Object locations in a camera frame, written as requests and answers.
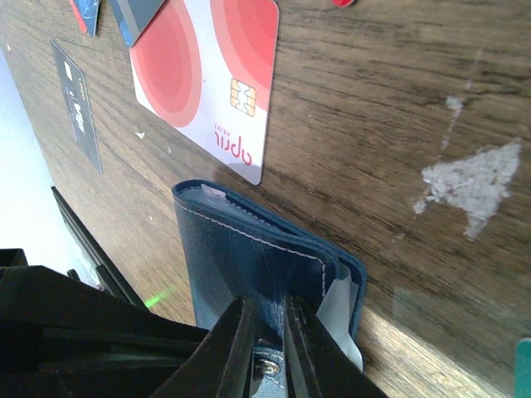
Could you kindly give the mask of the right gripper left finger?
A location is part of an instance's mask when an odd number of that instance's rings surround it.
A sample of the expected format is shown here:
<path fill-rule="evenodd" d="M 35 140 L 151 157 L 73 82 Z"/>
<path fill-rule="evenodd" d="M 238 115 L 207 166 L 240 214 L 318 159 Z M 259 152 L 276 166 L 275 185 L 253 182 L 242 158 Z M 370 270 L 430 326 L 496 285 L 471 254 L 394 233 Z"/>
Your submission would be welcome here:
<path fill-rule="evenodd" d="M 255 344 L 254 306 L 234 300 L 195 352 L 153 397 L 248 397 Z"/>

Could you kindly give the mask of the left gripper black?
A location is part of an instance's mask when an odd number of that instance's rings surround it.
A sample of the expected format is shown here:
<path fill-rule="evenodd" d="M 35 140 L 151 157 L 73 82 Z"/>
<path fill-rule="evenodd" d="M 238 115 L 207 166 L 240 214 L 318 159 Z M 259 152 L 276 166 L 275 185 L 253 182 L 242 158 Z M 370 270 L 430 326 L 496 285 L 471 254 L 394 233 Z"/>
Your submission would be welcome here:
<path fill-rule="evenodd" d="M 1 251 L 3 397 L 149 397 L 206 335 Z"/>

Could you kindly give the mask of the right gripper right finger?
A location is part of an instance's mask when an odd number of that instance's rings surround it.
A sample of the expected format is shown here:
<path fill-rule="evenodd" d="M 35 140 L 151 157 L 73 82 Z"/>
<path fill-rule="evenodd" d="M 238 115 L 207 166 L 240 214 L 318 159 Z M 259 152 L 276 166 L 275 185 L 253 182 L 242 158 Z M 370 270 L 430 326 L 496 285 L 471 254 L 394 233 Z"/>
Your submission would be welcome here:
<path fill-rule="evenodd" d="M 309 306 L 285 300 L 283 348 L 288 397 L 384 397 L 342 352 Z"/>

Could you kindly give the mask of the blue leather card holder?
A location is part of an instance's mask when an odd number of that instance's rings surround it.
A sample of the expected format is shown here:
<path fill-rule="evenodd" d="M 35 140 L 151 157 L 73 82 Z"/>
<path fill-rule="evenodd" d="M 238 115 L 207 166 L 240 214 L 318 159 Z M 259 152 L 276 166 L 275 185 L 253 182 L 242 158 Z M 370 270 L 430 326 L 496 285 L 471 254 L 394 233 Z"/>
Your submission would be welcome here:
<path fill-rule="evenodd" d="M 356 258 L 215 183 L 180 182 L 172 193 L 197 325 L 210 332 L 234 300 L 253 303 L 248 397 L 288 397 L 283 336 L 289 296 L 309 306 L 364 374 L 355 335 L 367 273 Z"/>

